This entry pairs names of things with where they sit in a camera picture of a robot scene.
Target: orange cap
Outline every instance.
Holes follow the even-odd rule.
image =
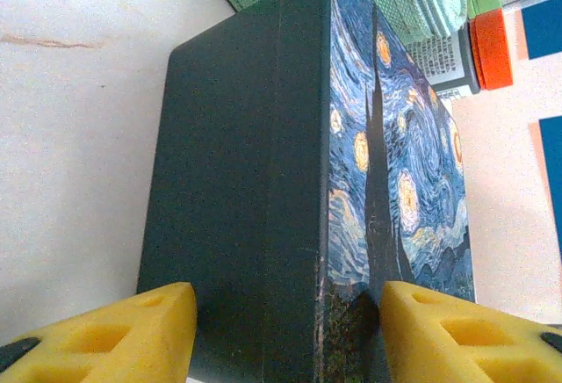
[[[480,87],[493,90],[512,85],[508,36],[501,8],[476,16],[469,30]]]

